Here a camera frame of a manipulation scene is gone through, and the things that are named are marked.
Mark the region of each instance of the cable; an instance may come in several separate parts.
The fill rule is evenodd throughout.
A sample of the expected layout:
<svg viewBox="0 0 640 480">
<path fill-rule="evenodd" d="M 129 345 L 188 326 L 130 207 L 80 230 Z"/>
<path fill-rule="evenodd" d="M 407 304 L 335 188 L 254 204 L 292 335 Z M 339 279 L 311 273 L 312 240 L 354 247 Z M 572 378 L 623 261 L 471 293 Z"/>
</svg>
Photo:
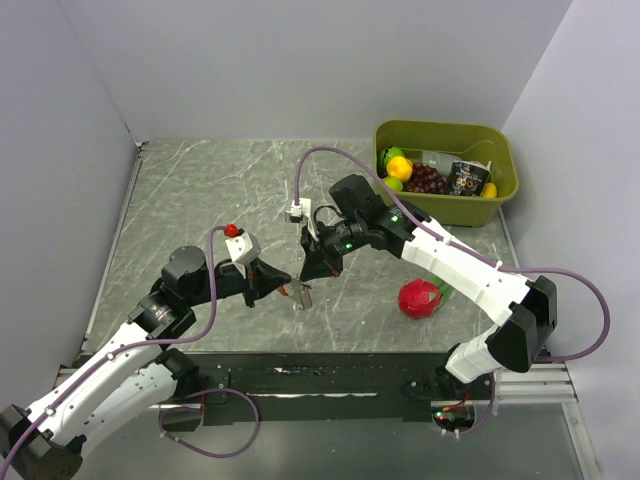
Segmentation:
<svg viewBox="0 0 640 480">
<path fill-rule="evenodd" d="M 371 167 L 369 167 L 367 164 L 365 164 L 362 160 L 360 160 L 355 155 L 352 155 L 349 152 L 345 152 L 344 150 L 341 150 L 341 149 L 335 148 L 335 147 L 322 147 L 322 146 L 313 147 L 313 148 L 310 148 L 309 150 L 307 150 L 300 157 L 300 160 L 298 161 L 298 166 L 296 168 L 296 179 L 295 179 L 295 198 L 294 199 L 295 199 L 295 204 L 296 205 L 300 205 L 300 174 L 302 172 L 302 165 L 304 164 L 305 160 L 309 157 L 309 155 L 311 155 L 314 152 L 320 152 L 320 151 L 337 153 L 338 155 L 342 155 L 343 157 L 346 157 L 349 160 L 351 160 L 352 162 L 354 162 L 357 165 L 359 165 L 376 182 L 378 182 L 380 184 L 380 186 L 384 189 L 385 192 L 387 192 L 387 194 L 391 197 L 391 199 L 396 204 L 396 206 L 400 209 L 400 211 L 402 211 L 402 213 L 404 213 L 407 216 L 407 218 L 409 220 L 411 220 L 411 222 L 416 227 L 420 228 L 421 230 L 424 230 L 425 232 L 427 232 L 429 235 L 433 236 L 438 241 L 442 241 L 444 239 L 444 237 L 442 235 L 434 232 L 433 230 L 431 230 L 426 225 L 423 225 L 420 222 L 420 220 L 418 220 L 402 204 L 402 202 L 398 199 L 398 197 L 393 192 L 393 190 L 391 190 L 387 186 L 387 184 L 384 183 L 384 181 L 376 174 L 376 172 L 374 172 L 371 169 Z M 487 258 L 484 255 L 482 255 L 481 253 L 476 252 L 475 250 L 473 250 L 473 249 L 471 249 L 471 248 L 469 248 L 469 247 L 467 247 L 465 245 L 461 245 L 458 242 L 452 241 L 452 242 L 450 242 L 450 245 L 453 246 L 454 248 L 457 248 L 458 250 L 468 254 L 468 255 L 471 255 L 475 259 L 480 260 L 481 262 L 489 265 L 492 268 L 495 268 L 496 265 L 497 265 L 497 263 L 495 261 L 491 260 L 490 258 Z M 555 267 L 539 267 L 539 268 L 520 268 L 520 267 L 518 267 L 518 268 L 514 268 L 514 267 L 500 266 L 500 268 L 498 268 L 498 270 L 501 271 L 501 272 L 505 272 L 505 273 L 550 273 L 550 274 L 558 274 L 558 275 L 564 275 L 564 276 L 567 276 L 567 277 L 571 277 L 571 278 L 573 278 L 575 280 L 578 280 L 579 282 L 583 283 L 585 286 L 587 286 L 587 288 L 589 288 L 589 290 L 591 290 L 591 292 L 593 292 L 595 297 L 598 299 L 598 303 L 600 304 L 600 308 L 602 309 L 603 324 L 602 324 L 602 331 L 601 331 L 600 335 L 598 336 L 598 338 L 596 339 L 596 341 L 591 346 L 585 348 L 584 350 L 582 350 L 582 351 L 580 351 L 578 353 L 574 353 L 572 355 L 557 356 L 557 357 L 540 357 L 538 359 L 538 362 L 540 362 L 540 363 L 565 362 L 567 360 L 576 360 L 578 358 L 583 358 L 583 357 L 595 352 L 604 343 L 604 341 L 607 338 L 607 335 L 609 335 L 609 330 L 611 328 L 611 314 L 610 314 L 610 311 L 609 311 L 609 306 L 607 305 L 607 301 L 604 298 L 604 295 L 598 289 L 598 287 L 596 287 L 593 284 L 593 282 L 591 282 L 589 279 L 585 278 L 584 276 L 580 275 L 579 273 L 575 273 L 575 272 L 572 272 L 570 270 L 566 270 L 566 269 L 563 269 L 563 268 L 555 268 Z"/>
<path fill-rule="evenodd" d="M 336 214 L 336 216 L 338 218 L 344 218 L 344 215 L 342 215 L 342 213 L 340 213 L 340 210 L 338 210 L 336 207 L 334 207 L 333 205 L 320 205 L 318 208 L 316 208 L 313 211 L 313 225 L 318 228 L 318 212 L 320 210 L 322 210 L 323 208 L 328 208 L 329 210 L 333 210 L 333 213 Z"/>
<path fill-rule="evenodd" d="M 207 243 L 207 253 L 208 253 L 208 261 L 209 261 L 209 285 L 211 290 L 211 314 L 209 316 L 209 321 L 204 329 L 194 335 L 193 337 L 183 338 L 183 339 L 162 339 L 162 340 L 145 340 L 143 342 L 135 342 L 129 345 L 125 345 L 124 347 L 116 348 L 111 353 L 114 356 L 120 355 L 127 350 L 131 350 L 132 348 L 137 347 L 146 347 L 149 345 L 175 345 L 175 344 L 185 344 L 191 342 L 197 342 L 201 338 L 204 338 L 213 328 L 213 324 L 216 320 L 217 313 L 217 294 L 216 294 L 216 277 L 214 272 L 215 262 L 213 260 L 213 234 L 218 231 L 224 230 L 226 227 L 217 226 L 211 228 L 209 230 L 209 237 Z M 80 387 L 91 375 L 97 372 L 102 365 L 108 362 L 109 359 L 105 356 L 100 359 L 96 363 L 94 363 L 91 367 L 89 367 L 82 375 L 80 375 L 69 387 L 56 398 L 51 405 L 49 405 L 48 409 L 56 410 L 62 402 L 64 402 L 73 392 L 75 392 L 78 387 Z M 16 443 L 13 445 L 11 450 L 9 451 L 7 457 L 5 458 L 4 463 L 0 467 L 0 480 L 5 480 L 7 476 L 7 472 L 9 471 L 9 466 L 13 462 L 13 459 L 16 456 L 16 453 L 22 445 L 27 441 L 29 436 L 44 422 L 47 418 L 47 413 L 43 413 L 36 420 L 33 421 L 29 427 L 24 431 L 24 433 L 18 438 Z"/>
<path fill-rule="evenodd" d="M 464 407 L 464 404 L 467 403 L 467 401 L 471 398 L 471 390 L 467 390 L 467 393 L 464 394 L 464 398 L 459 401 L 458 403 L 455 403 L 453 405 L 447 405 L 446 407 L 442 408 L 443 412 L 448 412 L 450 410 L 453 410 L 454 408 L 460 408 L 460 407 Z"/>
<path fill-rule="evenodd" d="M 493 405 L 496 402 L 496 379 L 493 376 L 493 373 L 489 374 L 489 382 L 491 383 L 491 397 L 489 397 L 489 404 L 487 405 L 487 410 L 485 410 L 482 417 L 480 417 L 480 420 L 475 422 L 471 426 L 471 428 L 458 433 L 458 435 L 460 435 L 461 437 L 464 435 L 469 435 L 470 433 L 473 433 L 476 430 L 478 430 L 487 421 L 487 419 L 489 418 L 489 415 L 491 415 L 491 413 L 493 412 Z M 453 432 L 447 432 L 447 434 L 451 436 L 456 436 L 456 434 Z"/>
<path fill-rule="evenodd" d="M 179 443 L 183 447 L 187 447 L 189 450 L 192 450 L 196 453 L 199 453 L 201 455 L 204 455 L 210 458 L 230 458 L 245 452 L 254 442 L 254 440 L 258 436 L 258 432 L 260 431 L 260 415 L 258 413 L 258 407 L 256 407 L 256 404 L 253 402 L 253 400 L 251 400 L 251 398 L 249 398 L 244 393 L 238 390 L 234 390 L 232 388 L 212 388 L 210 390 L 204 390 L 203 392 L 192 393 L 191 395 L 187 395 L 185 398 L 194 398 L 199 396 L 202 396 L 204 398 L 204 396 L 210 393 L 219 393 L 219 392 L 227 392 L 227 393 L 233 393 L 234 395 L 238 395 L 242 399 L 246 400 L 247 403 L 251 406 L 251 409 L 253 410 L 253 416 L 255 418 L 255 426 L 253 428 L 253 432 L 251 433 L 251 436 L 249 437 L 249 440 L 247 440 L 243 446 L 241 446 L 237 450 L 234 450 L 233 452 L 230 452 L 230 453 L 213 453 L 213 452 L 208 452 L 206 450 L 202 450 L 201 448 L 196 447 L 195 445 L 189 442 L 186 442 L 185 440 L 182 440 L 181 438 L 176 437 L 175 435 L 167 432 L 162 424 L 164 417 L 171 412 L 199 412 L 200 411 L 197 408 L 190 408 L 190 407 L 176 407 L 176 408 L 172 408 L 170 410 L 165 410 L 164 412 L 162 412 L 160 414 L 160 417 L 158 417 L 158 426 L 160 427 L 160 431 L 162 432 L 161 436 L 167 437 L 170 440 L 173 440 L 174 442 Z"/>
</svg>

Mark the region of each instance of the olive green bin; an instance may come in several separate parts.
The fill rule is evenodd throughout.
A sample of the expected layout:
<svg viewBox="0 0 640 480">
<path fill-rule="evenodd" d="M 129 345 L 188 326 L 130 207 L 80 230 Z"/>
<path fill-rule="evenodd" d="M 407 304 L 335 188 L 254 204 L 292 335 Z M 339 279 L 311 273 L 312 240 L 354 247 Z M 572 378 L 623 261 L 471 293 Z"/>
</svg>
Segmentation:
<svg viewBox="0 0 640 480">
<path fill-rule="evenodd" d="M 481 227 L 518 191 L 519 181 L 507 138 L 495 128 L 461 123 L 423 122 L 417 120 L 390 120 L 381 124 L 374 134 L 373 167 L 381 177 L 378 152 L 387 147 L 401 148 L 407 158 L 420 161 L 422 150 L 435 150 L 456 155 L 464 160 L 491 162 L 492 181 L 498 198 L 457 197 L 426 193 L 398 192 L 405 200 L 422 208 L 445 225 Z M 374 190 L 389 204 L 389 195 L 373 182 Z"/>
</svg>

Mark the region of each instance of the black mount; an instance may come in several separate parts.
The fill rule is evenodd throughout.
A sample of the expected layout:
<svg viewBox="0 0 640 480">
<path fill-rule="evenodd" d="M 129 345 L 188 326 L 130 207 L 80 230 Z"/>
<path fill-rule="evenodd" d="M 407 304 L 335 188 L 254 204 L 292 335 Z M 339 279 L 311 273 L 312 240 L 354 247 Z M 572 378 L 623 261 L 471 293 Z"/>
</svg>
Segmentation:
<svg viewBox="0 0 640 480">
<path fill-rule="evenodd" d="M 231 260 L 214 268 L 216 296 L 223 299 L 242 294 L 248 307 L 291 281 L 291 276 L 259 258 L 246 267 L 246 278 Z M 175 250 L 162 269 L 151 293 L 138 302 L 129 321 L 146 330 L 152 338 L 179 338 L 196 321 L 191 307 L 211 301 L 209 269 L 204 252 L 198 247 Z"/>
<path fill-rule="evenodd" d="M 491 356 L 519 373 L 529 371 L 558 324 L 556 285 L 540 276 L 528 286 L 524 299 L 511 304 L 507 322 L 486 340 Z"/>
<path fill-rule="evenodd" d="M 333 185 L 329 194 L 343 220 L 335 225 L 317 222 L 317 240 L 307 226 L 303 227 L 300 245 L 305 259 L 300 280 L 339 276 L 343 270 L 342 257 L 365 245 L 400 258 L 404 243 L 413 239 L 411 232 L 416 227 L 396 205 L 387 207 L 367 180 L 355 174 Z M 431 220 L 415 205 L 403 204 L 420 221 Z"/>
<path fill-rule="evenodd" d="M 31 425 L 28 416 L 29 412 L 15 405 L 0 413 L 0 453 L 4 458 Z M 66 479 L 73 477 L 80 469 L 80 452 L 73 446 L 62 447 L 52 443 L 49 433 L 34 431 L 15 456 L 11 466 L 22 478 Z"/>
<path fill-rule="evenodd" d="M 486 375 L 453 392 L 444 391 L 438 366 L 446 363 L 447 356 L 432 352 L 189 355 L 200 369 L 200 388 L 222 384 L 251 392 L 262 421 L 399 418 L 406 422 L 433 421 L 431 402 L 462 400 L 468 390 L 473 400 L 490 398 Z M 192 430 L 183 416 L 176 416 L 175 424 L 171 415 L 166 418 L 172 431 Z M 205 398 L 203 425 L 244 421 L 253 421 L 253 414 L 242 399 L 224 393 Z"/>
</svg>

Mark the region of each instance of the white wall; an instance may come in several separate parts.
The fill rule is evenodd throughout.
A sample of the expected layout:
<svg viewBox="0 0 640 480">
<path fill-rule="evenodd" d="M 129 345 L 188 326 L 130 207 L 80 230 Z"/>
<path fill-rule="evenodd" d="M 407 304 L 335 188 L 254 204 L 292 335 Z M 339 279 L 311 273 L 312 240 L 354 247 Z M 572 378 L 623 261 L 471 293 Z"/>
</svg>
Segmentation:
<svg viewBox="0 0 640 480">
<path fill-rule="evenodd" d="M 0 410 L 77 354 L 135 145 L 55 2 L 0 2 Z"/>
<path fill-rule="evenodd" d="M 640 2 L 576 0 L 509 117 L 521 192 L 507 209 L 524 265 L 562 265 L 604 291 L 613 324 L 594 355 L 572 362 L 606 479 L 638 478 L 640 400 Z M 554 353 L 598 335 L 586 289 L 560 284 Z"/>
<path fill-rule="evenodd" d="M 59 0 L 137 140 L 502 126 L 570 0 Z"/>
</svg>

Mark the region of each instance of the yellow bell pepper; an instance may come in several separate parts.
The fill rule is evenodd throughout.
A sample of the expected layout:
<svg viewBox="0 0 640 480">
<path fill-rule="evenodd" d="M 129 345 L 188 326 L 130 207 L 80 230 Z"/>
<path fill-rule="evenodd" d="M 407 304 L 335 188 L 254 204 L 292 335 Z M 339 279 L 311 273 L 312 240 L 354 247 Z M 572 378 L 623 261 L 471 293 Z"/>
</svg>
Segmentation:
<svg viewBox="0 0 640 480">
<path fill-rule="evenodd" d="M 387 163 L 387 173 L 392 177 L 399 178 L 403 182 L 406 182 L 411 178 L 413 173 L 413 164 L 404 157 L 393 157 Z"/>
<path fill-rule="evenodd" d="M 482 190 L 482 197 L 484 198 L 497 198 L 498 189 L 493 183 L 487 183 Z"/>
</svg>

